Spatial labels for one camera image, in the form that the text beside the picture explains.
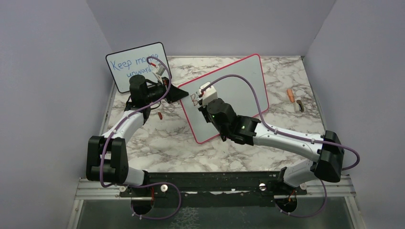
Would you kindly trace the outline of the pink framed whiteboard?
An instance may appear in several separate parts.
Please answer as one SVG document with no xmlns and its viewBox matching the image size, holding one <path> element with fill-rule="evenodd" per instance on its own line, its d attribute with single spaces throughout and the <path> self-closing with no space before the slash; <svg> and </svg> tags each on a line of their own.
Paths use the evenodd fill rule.
<svg viewBox="0 0 405 229">
<path fill-rule="evenodd" d="M 178 86 L 178 88 L 187 91 L 189 96 L 181 99 L 181 105 L 193 137 L 198 144 L 203 144 L 215 138 L 219 133 L 212 124 L 205 121 L 202 113 L 198 111 L 197 91 L 200 86 L 207 82 L 212 82 L 228 74 L 237 74 L 248 80 L 255 90 L 261 111 L 265 112 L 269 109 L 266 82 L 262 70 L 261 58 L 258 54 L 252 54 L 183 83 Z M 250 117 L 258 115 L 252 91 L 243 80 L 236 77 L 229 77 L 215 83 L 213 86 L 217 91 L 218 97 L 223 99 L 224 102 L 229 103 L 236 114 Z"/>
</svg>

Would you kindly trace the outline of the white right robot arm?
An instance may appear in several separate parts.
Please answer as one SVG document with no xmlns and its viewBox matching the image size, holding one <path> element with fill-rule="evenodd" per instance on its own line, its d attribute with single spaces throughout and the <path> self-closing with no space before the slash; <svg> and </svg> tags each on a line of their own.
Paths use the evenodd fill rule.
<svg viewBox="0 0 405 229">
<path fill-rule="evenodd" d="M 198 105 L 206 122 L 213 124 L 223 141 L 274 147 L 306 158 L 295 166 L 281 169 L 275 182 L 279 193 L 287 194 L 317 178 L 340 182 L 344 149 L 335 132 L 327 130 L 322 135 L 310 135 L 272 127 L 257 118 L 237 115 L 232 106 L 220 98 L 207 104 L 200 99 Z"/>
</svg>

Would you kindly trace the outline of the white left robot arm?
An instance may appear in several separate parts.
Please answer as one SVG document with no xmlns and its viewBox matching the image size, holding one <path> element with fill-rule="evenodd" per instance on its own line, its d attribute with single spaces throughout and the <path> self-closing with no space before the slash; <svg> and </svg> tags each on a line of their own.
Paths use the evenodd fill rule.
<svg viewBox="0 0 405 229">
<path fill-rule="evenodd" d="M 144 170 L 129 166 L 127 143 L 146 123 L 154 104 L 162 99 L 171 104 L 187 97 L 189 93 L 171 85 L 167 77 L 155 83 L 139 74 L 129 79 L 129 92 L 129 101 L 119 122 L 101 136 L 89 139 L 86 178 L 99 181 L 105 187 L 114 184 L 132 185 L 137 195 L 144 196 L 150 190 L 150 183 L 144 179 Z"/>
</svg>

